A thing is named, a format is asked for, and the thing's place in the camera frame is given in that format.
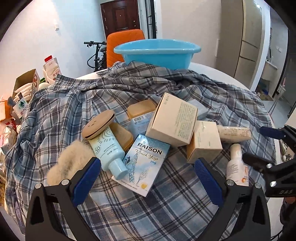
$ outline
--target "dark wooden door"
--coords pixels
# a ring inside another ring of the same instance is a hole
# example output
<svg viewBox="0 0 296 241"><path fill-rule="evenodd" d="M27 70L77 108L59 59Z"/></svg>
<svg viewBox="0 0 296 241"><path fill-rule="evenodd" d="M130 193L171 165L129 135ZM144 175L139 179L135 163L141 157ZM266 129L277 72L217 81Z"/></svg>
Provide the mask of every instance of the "dark wooden door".
<svg viewBox="0 0 296 241"><path fill-rule="evenodd" d="M109 34L140 28L137 0L116 0L101 4L106 37Z"/></svg>

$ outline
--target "light blue cap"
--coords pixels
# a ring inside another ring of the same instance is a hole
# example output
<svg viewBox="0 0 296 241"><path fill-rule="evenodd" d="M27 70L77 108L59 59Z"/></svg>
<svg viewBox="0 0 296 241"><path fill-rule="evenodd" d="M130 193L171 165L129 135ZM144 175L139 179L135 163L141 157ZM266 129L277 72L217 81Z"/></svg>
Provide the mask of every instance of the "light blue cap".
<svg viewBox="0 0 296 241"><path fill-rule="evenodd" d="M123 164L120 158L117 158L110 163L109 170L116 180L124 178L124 176L128 173L126 166Z"/></svg>

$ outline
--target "white bottle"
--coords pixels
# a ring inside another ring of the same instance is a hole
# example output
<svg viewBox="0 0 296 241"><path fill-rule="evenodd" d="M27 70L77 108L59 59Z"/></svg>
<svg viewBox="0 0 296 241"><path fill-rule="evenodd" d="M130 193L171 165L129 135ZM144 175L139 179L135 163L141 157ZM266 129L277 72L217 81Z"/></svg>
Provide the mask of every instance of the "white bottle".
<svg viewBox="0 0 296 241"><path fill-rule="evenodd" d="M230 147L230 158L226 169L226 179L233 180L240 186L249 186L249 169L242 160L240 144L233 144Z"/></svg>
<svg viewBox="0 0 296 241"><path fill-rule="evenodd" d="M124 150L119 145L110 127L89 140L89 143L96 157L100 159L103 171L110 170L116 180L122 179L127 174L128 170L122 162L125 156Z"/></svg>

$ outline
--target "bicycle seat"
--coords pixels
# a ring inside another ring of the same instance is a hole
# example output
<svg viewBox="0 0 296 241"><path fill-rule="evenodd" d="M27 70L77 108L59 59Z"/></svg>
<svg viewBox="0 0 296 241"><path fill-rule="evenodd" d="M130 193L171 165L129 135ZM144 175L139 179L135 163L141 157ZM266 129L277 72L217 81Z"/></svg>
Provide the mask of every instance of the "bicycle seat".
<svg viewBox="0 0 296 241"><path fill-rule="evenodd" d="M100 52L106 52L107 47L103 47L100 49Z"/></svg>

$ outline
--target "bicycle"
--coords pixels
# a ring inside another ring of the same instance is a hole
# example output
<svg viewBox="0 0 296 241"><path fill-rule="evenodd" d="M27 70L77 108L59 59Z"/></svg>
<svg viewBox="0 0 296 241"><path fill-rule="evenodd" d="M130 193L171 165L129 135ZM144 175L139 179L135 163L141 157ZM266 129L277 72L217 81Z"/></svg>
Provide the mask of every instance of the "bicycle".
<svg viewBox="0 0 296 241"><path fill-rule="evenodd" d="M99 70L102 70L102 69L106 69L107 68L107 58L106 58L106 50L107 50L107 48L106 47L103 47L102 48L102 46L103 45L107 45L107 43L105 41L103 41L103 42L90 41L90 42L84 42L84 44L87 44L87 47L88 48L91 47L91 46L93 46L93 45L96 45L96 53L92 57L90 57L88 59L87 65L89 67L91 67L92 69L94 69L94 72L99 71ZM99 56L98 56L99 55L99 52L103 53L102 59L100 59ZM95 58L94 58L94 64L95 64L95 66L93 67L93 66L91 66L89 64L89 61L94 56L95 56Z"/></svg>

